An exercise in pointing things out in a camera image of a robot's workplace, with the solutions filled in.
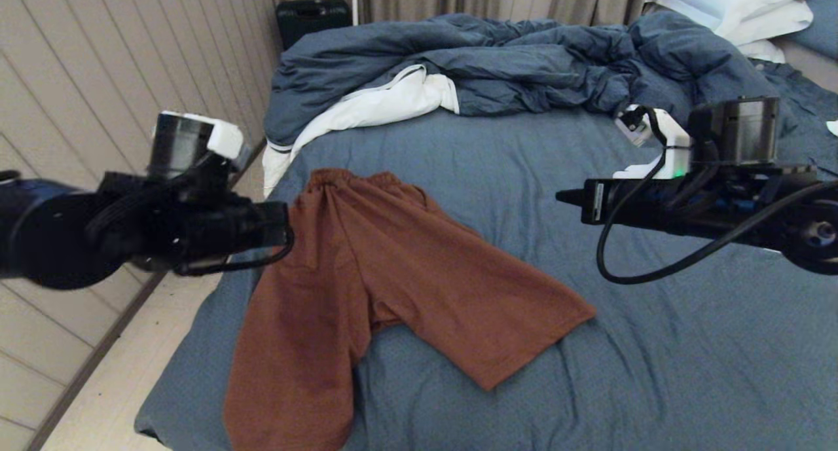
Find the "mattress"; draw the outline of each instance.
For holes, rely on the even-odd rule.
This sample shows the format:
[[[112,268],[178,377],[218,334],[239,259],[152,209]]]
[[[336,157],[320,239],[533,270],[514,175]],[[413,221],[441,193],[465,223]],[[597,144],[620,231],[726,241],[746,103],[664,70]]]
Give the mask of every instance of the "mattress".
[[[787,65],[767,64],[752,65],[782,96],[781,159],[813,158],[835,170],[838,138],[823,122],[838,118],[838,96]],[[354,370],[354,424],[344,448],[834,445],[835,278],[741,245],[649,284],[619,286],[599,276],[599,228],[581,224],[578,207],[556,202],[555,192],[644,164],[658,152],[632,146],[610,116],[578,108],[500,117],[439,110],[332,132],[309,144],[270,198],[293,201],[317,168],[347,168],[359,176],[392,171],[598,310],[491,392],[410,329],[380,332]],[[617,227],[608,266],[624,275],[647,272],[704,242]],[[225,274],[141,407],[139,433],[177,451],[230,449],[222,405],[236,335],[258,278],[252,270]]]

